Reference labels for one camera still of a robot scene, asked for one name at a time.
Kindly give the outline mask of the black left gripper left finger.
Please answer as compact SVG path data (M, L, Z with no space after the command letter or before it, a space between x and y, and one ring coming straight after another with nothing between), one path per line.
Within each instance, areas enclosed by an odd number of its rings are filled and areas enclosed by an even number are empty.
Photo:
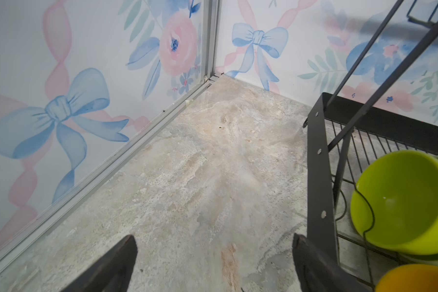
M126 292L137 257L137 244L125 236L79 277L64 292Z

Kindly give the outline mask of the yellow bowl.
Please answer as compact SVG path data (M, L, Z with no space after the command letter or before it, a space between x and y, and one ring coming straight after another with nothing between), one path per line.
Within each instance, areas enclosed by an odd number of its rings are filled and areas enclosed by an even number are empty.
M438 292L438 266L412 264L386 273L376 292Z

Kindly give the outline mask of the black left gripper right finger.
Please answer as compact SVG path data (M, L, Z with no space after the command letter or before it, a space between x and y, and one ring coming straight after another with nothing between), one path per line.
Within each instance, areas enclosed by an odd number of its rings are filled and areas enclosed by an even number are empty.
M301 234L293 236L293 262L303 292L365 292L367 290Z

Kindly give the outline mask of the lime green bowl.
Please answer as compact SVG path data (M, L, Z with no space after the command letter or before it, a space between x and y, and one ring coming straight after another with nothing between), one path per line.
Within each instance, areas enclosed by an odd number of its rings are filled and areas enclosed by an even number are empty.
M404 254L438 254L438 157L401 150L358 179L350 217L369 243Z

